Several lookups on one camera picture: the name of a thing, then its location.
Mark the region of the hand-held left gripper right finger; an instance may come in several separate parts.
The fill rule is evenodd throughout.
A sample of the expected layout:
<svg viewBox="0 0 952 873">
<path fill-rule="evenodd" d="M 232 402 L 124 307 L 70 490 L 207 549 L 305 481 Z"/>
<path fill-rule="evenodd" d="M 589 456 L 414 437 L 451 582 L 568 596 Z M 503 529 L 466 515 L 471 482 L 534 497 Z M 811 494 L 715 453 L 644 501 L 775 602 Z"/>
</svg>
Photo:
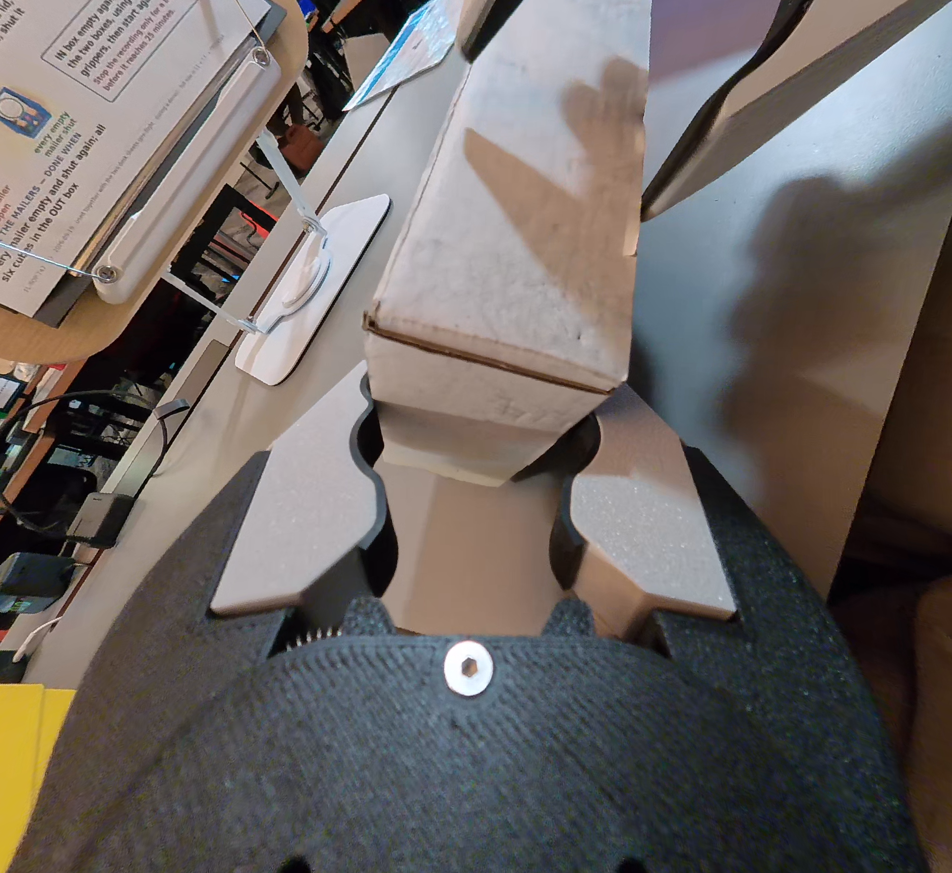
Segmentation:
<svg viewBox="0 0 952 873">
<path fill-rule="evenodd" d="M 608 637 L 638 636 L 657 610 L 731 620 L 737 605 L 678 435 L 627 385 L 585 424 L 595 443 L 565 478 L 550 535 L 561 588 Z"/>
</svg>

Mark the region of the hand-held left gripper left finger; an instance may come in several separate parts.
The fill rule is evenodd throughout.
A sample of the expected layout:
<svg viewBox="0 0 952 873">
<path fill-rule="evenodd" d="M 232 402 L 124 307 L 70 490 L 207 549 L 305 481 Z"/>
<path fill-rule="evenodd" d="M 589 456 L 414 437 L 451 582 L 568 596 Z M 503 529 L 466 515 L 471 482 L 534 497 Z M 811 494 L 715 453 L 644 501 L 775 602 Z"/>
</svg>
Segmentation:
<svg viewBox="0 0 952 873">
<path fill-rule="evenodd" d="M 343 617 L 382 597 L 398 566 L 384 439 L 362 361 L 271 446 L 209 608 Z"/>
</svg>

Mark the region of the white cardboard mailer box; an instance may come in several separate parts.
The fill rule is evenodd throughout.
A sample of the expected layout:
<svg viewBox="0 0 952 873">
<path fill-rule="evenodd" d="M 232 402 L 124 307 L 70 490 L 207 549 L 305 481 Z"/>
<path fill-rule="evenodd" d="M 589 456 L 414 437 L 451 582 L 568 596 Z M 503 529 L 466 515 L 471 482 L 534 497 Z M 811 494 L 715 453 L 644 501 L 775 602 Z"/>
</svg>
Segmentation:
<svg viewBox="0 0 952 873">
<path fill-rule="evenodd" d="M 652 0 L 524 0 L 467 67 L 364 315 L 382 458 L 501 486 L 625 383 Z"/>
</svg>

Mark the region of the yellow plastic bin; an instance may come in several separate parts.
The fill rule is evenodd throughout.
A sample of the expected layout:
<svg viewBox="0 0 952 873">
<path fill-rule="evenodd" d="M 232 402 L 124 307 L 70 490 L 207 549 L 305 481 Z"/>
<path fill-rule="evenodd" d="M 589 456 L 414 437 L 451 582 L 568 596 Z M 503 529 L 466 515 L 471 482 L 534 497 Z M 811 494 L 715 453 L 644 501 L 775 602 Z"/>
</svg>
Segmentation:
<svg viewBox="0 0 952 873">
<path fill-rule="evenodd" d="M 1 686 L 1 868 L 26 830 L 75 696 L 41 685 Z"/>
</svg>

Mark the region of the grey desk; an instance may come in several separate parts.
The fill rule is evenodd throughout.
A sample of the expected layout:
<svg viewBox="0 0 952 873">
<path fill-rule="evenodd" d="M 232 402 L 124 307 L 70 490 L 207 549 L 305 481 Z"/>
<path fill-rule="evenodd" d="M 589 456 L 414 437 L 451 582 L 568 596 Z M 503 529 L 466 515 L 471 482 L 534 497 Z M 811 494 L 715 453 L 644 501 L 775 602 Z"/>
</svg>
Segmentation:
<svg viewBox="0 0 952 873">
<path fill-rule="evenodd" d="M 765 36 L 779 0 L 653 0 L 646 180 Z M 950 5 L 720 180 L 641 231 L 632 386 L 704 451 L 823 595 L 950 220 Z M 360 329 L 463 72 L 438 68 L 344 121 L 305 179 L 333 208 L 386 192 L 387 221 L 285 383 L 228 355 L 25 682 L 76 689 L 166 549 L 256 451 L 363 357 Z M 434 634 L 537 634 L 562 596 L 560 483 L 490 489 L 378 464 L 400 562 L 384 599 Z"/>
</svg>

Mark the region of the white printed leaflet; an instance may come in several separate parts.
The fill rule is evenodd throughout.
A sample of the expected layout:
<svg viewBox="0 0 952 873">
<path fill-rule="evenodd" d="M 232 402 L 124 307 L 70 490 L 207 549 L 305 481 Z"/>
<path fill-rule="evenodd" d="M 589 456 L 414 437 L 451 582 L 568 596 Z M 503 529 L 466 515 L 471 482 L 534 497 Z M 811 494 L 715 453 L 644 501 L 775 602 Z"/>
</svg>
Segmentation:
<svg viewBox="0 0 952 873">
<path fill-rule="evenodd" d="M 463 0 L 429 0 L 415 10 L 344 106 L 349 113 L 439 66 L 453 47 Z"/>
</svg>

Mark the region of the black power adapter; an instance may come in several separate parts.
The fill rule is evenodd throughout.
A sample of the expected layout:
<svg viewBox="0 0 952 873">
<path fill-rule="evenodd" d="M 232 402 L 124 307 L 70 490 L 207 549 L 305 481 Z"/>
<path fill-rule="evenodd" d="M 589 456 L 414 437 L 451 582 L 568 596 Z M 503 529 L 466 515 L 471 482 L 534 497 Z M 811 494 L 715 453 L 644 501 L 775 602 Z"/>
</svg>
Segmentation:
<svg viewBox="0 0 952 873">
<path fill-rule="evenodd" d="M 113 548 L 135 502 L 136 498 L 127 494 L 89 493 L 67 530 L 67 541 L 95 549 Z"/>
<path fill-rule="evenodd" d="M 77 564 L 70 558 L 19 552 L 1 565 L 1 594 L 16 598 L 61 598 Z"/>
</svg>

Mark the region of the white stand with wooden board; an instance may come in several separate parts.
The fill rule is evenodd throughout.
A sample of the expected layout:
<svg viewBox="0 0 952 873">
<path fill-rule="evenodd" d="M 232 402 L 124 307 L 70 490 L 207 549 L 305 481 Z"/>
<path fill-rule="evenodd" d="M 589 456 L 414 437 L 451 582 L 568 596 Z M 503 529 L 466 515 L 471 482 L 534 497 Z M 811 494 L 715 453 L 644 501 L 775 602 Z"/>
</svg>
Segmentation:
<svg viewBox="0 0 952 873">
<path fill-rule="evenodd" d="M 202 94 L 108 217 L 80 265 L 63 266 L 53 297 L 32 318 L 2 308 L 1 354 L 11 363 L 65 364 L 104 349 L 128 326 L 160 279 L 244 332 L 236 366 L 268 386 L 290 377 L 389 210 L 387 195 L 318 213 L 291 173 L 268 119 L 303 70 L 307 29 L 294 0 L 255 28 L 248 56 L 234 57 L 216 92 Z M 254 318 L 202 297 L 172 272 L 228 174 L 256 142 L 292 198 L 289 262 Z"/>
</svg>

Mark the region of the printed instruction sheet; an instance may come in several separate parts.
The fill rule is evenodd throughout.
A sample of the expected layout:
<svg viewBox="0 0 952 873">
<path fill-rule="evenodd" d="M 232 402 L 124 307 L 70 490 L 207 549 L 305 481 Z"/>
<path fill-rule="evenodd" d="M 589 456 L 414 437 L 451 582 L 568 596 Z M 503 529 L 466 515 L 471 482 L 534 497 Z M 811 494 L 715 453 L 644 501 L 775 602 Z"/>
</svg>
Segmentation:
<svg viewBox="0 0 952 873">
<path fill-rule="evenodd" d="M 269 0 L 1 0 L 2 308 L 34 317 Z"/>
</svg>

